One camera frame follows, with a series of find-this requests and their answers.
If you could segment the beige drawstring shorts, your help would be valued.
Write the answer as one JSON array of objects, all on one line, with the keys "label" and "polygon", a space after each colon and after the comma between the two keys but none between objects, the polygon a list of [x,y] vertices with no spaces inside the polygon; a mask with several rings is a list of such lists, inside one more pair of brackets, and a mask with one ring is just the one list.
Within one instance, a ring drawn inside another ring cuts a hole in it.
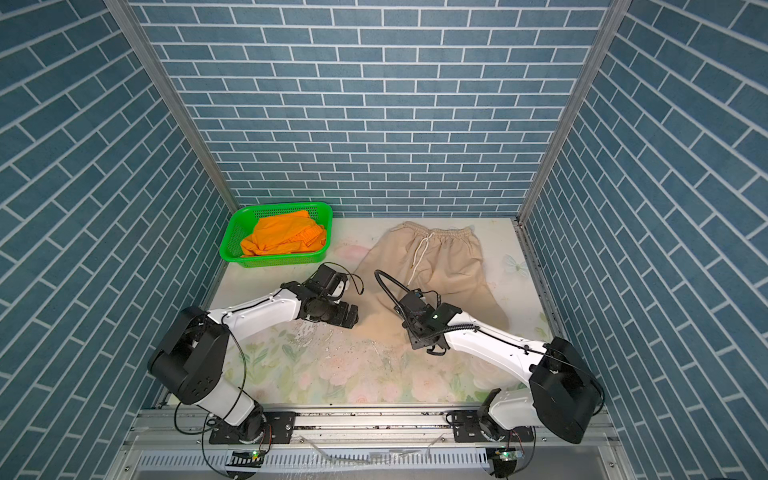
[{"label": "beige drawstring shorts", "polygon": [[388,347],[406,345],[402,319],[374,278],[377,270],[409,289],[434,290],[444,302],[488,325],[501,330],[509,326],[486,280],[480,241],[469,227],[431,229],[403,222],[385,232],[355,269],[365,292],[359,297],[359,321],[351,333]]}]

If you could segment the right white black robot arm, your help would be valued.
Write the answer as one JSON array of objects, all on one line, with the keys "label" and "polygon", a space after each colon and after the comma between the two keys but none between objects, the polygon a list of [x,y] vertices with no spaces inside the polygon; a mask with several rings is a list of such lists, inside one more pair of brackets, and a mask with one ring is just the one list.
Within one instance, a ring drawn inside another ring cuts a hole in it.
[{"label": "right white black robot arm", "polygon": [[483,436],[509,438],[517,427],[542,426],[559,439],[582,442],[589,423],[604,402],[604,393],[571,343],[525,339],[476,319],[462,309],[425,301],[419,290],[395,302],[411,345],[430,355],[453,349],[470,354],[512,375],[525,386],[521,393],[495,388],[476,413]]}]

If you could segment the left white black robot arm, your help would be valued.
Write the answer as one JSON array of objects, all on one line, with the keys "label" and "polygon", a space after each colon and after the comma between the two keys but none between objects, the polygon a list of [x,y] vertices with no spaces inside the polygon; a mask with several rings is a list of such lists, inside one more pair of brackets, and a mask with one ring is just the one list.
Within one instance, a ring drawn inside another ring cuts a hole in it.
[{"label": "left white black robot arm", "polygon": [[230,347],[278,324],[303,320],[351,329],[358,307],[342,299],[346,285],[306,280],[234,307],[182,310],[148,360],[148,372],[184,405],[196,405],[239,431],[244,442],[261,435],[263,409],[224,377]]}]

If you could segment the orange shorts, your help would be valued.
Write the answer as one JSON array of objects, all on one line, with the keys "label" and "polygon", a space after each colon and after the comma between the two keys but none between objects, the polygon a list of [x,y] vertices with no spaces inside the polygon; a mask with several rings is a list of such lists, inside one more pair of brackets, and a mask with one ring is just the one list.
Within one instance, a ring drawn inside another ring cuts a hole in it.
[{"label": "orange shorts", "polygon": [[259,219],[240,247],[245,257],[313,253],[326,246],[327,231],[307,210]]}]

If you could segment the green plastic basket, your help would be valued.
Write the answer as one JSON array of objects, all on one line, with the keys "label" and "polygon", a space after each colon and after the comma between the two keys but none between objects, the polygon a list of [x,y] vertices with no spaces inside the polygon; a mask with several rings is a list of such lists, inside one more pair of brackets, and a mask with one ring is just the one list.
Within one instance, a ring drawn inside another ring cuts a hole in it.
[{"label": "green plastic basket", "polygon": [[[245,257],[240,242],[250,235],[259,219],[307,210],[310,217],[327,231],[326,246],[313,253]],[[221,258],[244,268],[319,263],[325,259],[331,242],[333,210],[325,203],[283,203],[245,207],[233,214],[220,246]]]}]

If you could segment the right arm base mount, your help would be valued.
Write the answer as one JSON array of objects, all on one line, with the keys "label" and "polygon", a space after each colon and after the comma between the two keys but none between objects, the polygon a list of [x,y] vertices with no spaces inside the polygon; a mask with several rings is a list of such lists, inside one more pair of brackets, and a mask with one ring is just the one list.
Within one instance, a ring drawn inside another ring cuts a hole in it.
[{"label": "right arm base mount", "polygon": [[495,442],[529,443],[534,439],[533,429],[518,426],[505,430],[497,425],[488,414],[472,410],[451,410],[445,415],[454,441],[457,443]]}]

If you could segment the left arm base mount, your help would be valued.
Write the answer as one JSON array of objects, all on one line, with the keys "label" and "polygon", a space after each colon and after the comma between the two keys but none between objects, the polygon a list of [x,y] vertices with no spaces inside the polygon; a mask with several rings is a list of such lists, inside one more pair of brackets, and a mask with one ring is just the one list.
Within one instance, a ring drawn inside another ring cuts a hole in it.
[{"label": "left arm base mount", "polygon": [[210,433],[212,445],[289,444],[297,414],[293,411],[267,411],[251,414],[240,426],[222,422]]}]

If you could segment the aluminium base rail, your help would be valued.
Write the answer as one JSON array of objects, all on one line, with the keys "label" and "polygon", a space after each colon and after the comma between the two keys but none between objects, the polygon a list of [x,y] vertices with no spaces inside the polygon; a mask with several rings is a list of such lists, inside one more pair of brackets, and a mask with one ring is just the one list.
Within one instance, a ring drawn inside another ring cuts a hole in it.
[{"label": "aluminium base rail", "polygon": [[480,431],[476,406],[270,405],[271,436],[234,444],[198,433],[203,412],[144,410],[109,479],[631,479],[605,413],[578,444],[542,425],[496,441]]}]

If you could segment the left aluminium corner post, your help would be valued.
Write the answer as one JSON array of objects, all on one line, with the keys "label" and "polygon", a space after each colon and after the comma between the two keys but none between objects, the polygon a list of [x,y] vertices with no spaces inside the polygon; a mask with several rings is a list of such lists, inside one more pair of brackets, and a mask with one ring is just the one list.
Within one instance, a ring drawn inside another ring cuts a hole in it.
[{"label": "left aluminium corner post", "polygon": [[129,2],[105,0],[104,3],[229,211],[238,211],[238,201]]}]

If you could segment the aluminium corner post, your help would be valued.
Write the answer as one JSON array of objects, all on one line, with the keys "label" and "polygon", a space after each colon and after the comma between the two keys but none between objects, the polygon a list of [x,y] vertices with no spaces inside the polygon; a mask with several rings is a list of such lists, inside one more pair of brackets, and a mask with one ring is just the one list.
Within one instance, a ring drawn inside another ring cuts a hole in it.
[{"label": "aluminium corner post", "polygon": [[612,1],[597,31],[595,42],[585,58],[573,91],[559,118],[557,128],[552,135],[548,148],[542,157],[539,168],[532,179],[528,193],[517,217],[519,225],[525,225],[533,215],[535,204],[543,192],[549,175],[557,163],[565,141],[572,130],[576,117],[597,76],[608,49],[614,40],[632,1]]},{"label": "aluminium corner post", "polygon": [[238,211],[238,201],[129,2],[105,0],[104,3],[229,211]]}]

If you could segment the right aluminium corner post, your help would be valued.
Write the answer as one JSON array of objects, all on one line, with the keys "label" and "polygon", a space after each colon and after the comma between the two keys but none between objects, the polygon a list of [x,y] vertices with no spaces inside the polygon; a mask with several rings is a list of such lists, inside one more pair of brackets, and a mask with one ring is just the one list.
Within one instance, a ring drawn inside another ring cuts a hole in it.
[{"label": "right aluminium corner post", "polygon": [[539,168],[532,179],[528,193],[517,217],[519,225],[525,225],[533,215],[535,204],[543,192],[549,175],[557,163],[565,141],[572,130],[576,117],[597,76],[608,49],[614,40],[632,1],[612,1],[597,31],[595,42],[585,58],[573,91],[559,118],[557,128],[552,135],[548,148],[542,157]]}]

